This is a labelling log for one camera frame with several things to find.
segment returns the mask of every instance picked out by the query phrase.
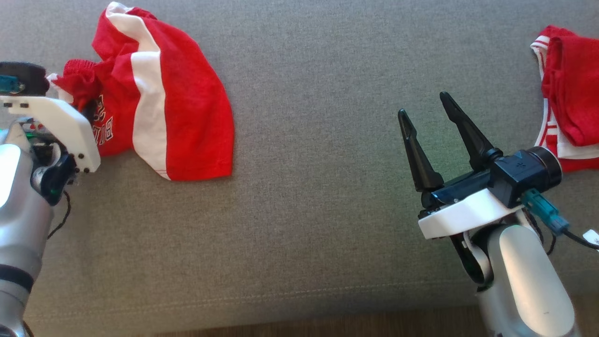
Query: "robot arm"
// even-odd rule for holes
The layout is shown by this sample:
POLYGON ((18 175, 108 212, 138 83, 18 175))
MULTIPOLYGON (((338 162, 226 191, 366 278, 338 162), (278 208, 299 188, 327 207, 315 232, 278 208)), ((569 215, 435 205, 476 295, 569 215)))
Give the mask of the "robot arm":
POLYGON ((23 313, 41 270, 52 206, 80 172, 100 165, 90 122, 44 97, 43 68, 0 64, 0 104, 30 116, 0 131, 0 335, 25 337, 23 313))
POLYGON ((426 239, 452 241, 478 286, 489 336, 580 336, 572 302, 521 204, 530 191, 544 192, 561 182, 559 161, 539 147, 504 156, 448 93, 440 98, 473 170, 445 182, 426 158, 406 111, 400 110, 410 169, 422 193, 422 233, 426 239))

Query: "black cable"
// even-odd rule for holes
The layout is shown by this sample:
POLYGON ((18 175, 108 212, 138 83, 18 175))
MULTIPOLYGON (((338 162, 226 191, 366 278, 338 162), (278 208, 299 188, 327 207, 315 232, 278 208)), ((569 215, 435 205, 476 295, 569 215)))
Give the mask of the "black cable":
POLYGON ((553 253, 553 249, 555 248, 555 242, 557 242, 558 238, 555 234, 551 233, 551 245, 549 246, 549 250, 547 251, 547 255, 551 255, 553 253))
POLYGON ((35 337, 34 333, 31 331, 31 328, 27 325, 26 321, 23 321, 23 328, 25 328, 25 332, 27 333, 28 337, 35 337))
POLYGON ((56 226, 56 228, 54 228, 50 234, 48 234, 48 239, 51 238, 54 233, 56 233, 57 230, 61 229, 62 226, 65 225, 66 219, 69 217, 69 214, 71 214, 71 196, 66 192, 63 191, 63 193, 65 194, 66 197, 66 213, 65 213, 65 217, 62 218, 62 222, 60 224, 58 224, 58 226, 56 226))
POLYGON ((535 231, 537 231, 537 234, 539 234, 539 239, 541 240, 542 246, 545 243, 545 241, 543 239, 543 232, 541 231, 541 228, 539 227, 537 220, 534 218, 534 215, 532 215, 528 209, 523 208, 522 210, 524 211, 524 216, 527 218, 528 222, 530 222, 531 226, 534 228, 535 231))
POLYGON ((588 242, 587 240, 581 238, 580 236, 576 236, 574 233, 570 232, 567 229, 565 229, 562 233, 564 233, 564 235, 566 235, 570 239, 576 241, 577 243, 579 243, 585 247, 592 248, 592 249, 599 249, 599 245, 588 242))

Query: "gray fabric surface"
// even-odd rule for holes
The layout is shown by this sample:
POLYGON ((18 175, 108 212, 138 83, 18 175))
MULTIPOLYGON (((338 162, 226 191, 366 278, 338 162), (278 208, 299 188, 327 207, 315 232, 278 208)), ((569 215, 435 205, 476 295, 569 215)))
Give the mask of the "gray fabric surface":
MULTIPOLYGON (((107 4, 3 2, 0 59, 54 72, 98 59, 107 4)), ((132 152, 104 159, 70 188, 72 215, 48 242, 26 312, 39 337, 474 303, 450 242, 416 224, 397 110, 454 177, 467 155, 440 91, 505 152, 530 147, 542 104, 528 46, 548 24, 599 37, 592 0, 125 4, 200 43, 234 110, 234 175, 168 182, 132 152)), ((573 231, 597 228, 598 186, 585 171, 548 194, 573 231)), ((599 291, 597 252, 562 239, 552 261, 571 293, 599 291)))

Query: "seam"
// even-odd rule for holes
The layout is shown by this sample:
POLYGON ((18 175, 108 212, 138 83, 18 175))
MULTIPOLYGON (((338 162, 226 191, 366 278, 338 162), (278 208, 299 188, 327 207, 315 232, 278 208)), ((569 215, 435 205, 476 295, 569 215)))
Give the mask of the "seam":
MULTIPOLYGON (((314 298, 314 297, 326 297, 326 296, 336 296, 336 295, 345 295, 345 294, 362 294, 362 293, 376 293, 383 291, 382 288, 366 288, 359 289, 353 291, 337 291, 330 293, 321 293, 321 294, 303 294, 299 296, 288 296, 288 297, 267 297, 261 299, 253 299, 253 300, 242 300, 235 302, 213 302, 213 303, 189 303, 186 305, 176 305, 170 309, 182 310, 182 309, 192 309, 192 308, 205 308, 212 306, 220 306, 220 305, 239 305, 245 303, 265 303, 265 302, 274 302, 278 300, 288 300, 288 299, 305 299, 305 298, 314 298)), ((138 314, 151 314, 156 312, 164 312, 164 308, 144 308, 138 309, 136 307, 128 308, 127 310, 122 310, 118 312, 73 312, 70 315, 60 315, 60 316, 51 316, 51 315, 31 315, 28 319, 36 318, 36 322, 56 322, 56 321, 72 321, 78 320, 82 317, 87 317, 88 314, 92 313, 93 316, 111 316, 111 315, 138 315, 138 314)))
POLYGON ((396 282, 396 283, 384 283, 384 284, 372 284, 372 285, 354 285, 348 287, 335 287, 335 288, 323 288, 313 290, 300 290, 300 291, 289 291, 284 293, 271 293, 271 294, 259 294, 259 295, 248 295, 248 296, 237 296, 237 297, 220 297, 215 299, 204 299, 193 302, 171 302, 171 303, 158 303, 155 305, 140 305, 124 308, 113 308, 113 309, 102 309, 102 310, 85 310, 85 311, 71 311, 61 312, 59 314, 40 314, 40 315, 29 315, 31 318, 40 318, 37 321, 43 320, 56 320, 56 319, 75 319, 84 315, 113 315, 113 314, 131 314, 141 312, 156 312, 161 311, 163 308, 194 308, 202 306, 214 306, 214 305, 234 305, 243 303, 260 303, 273 300, 284 300, 284 299, 301 299, 308 297, 318 296, 329 296, 335 294, 346 294, 346 293, 365 293, 369 291, 382 291, 382 288, 393 287, 398 285, 406 284, 427 284, 432 286, 439 286, 445 284, 454 283, 471 283, 469 279, 459 280, 448 280, 448 281, 415 281, 415 282, 396 282))

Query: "teal connector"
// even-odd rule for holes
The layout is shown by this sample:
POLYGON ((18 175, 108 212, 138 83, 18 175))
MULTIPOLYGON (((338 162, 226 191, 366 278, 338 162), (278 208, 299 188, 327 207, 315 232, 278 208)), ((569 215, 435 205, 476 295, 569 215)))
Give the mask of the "teal connector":
POLYGON ((561 235, 570 226, 570 223, 559 215, 558 209, 535 188, 524 192, 520 200, 524 207, 538 216, 556 236, 561 235))
POLYGON ((16 94, 21 92, 23 88, 17 77, 0 75, 0 93, 16 94))

